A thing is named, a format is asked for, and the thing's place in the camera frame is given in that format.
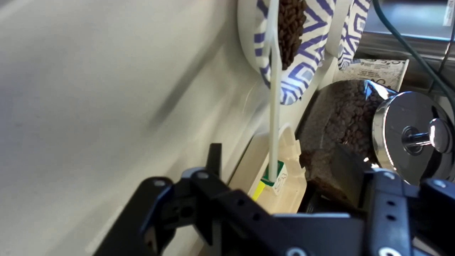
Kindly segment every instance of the coffee grounds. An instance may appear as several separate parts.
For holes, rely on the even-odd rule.
[[[279,46],[282,53],[283,70],[295,61],[302,44],[306,2],[281,0],[279,10]]]
[[[363,174],[377,164],[372,128],[383,101],[364,81],[335,83],[312,100],[298,131],[300,162],[329,199],[356,206]]]

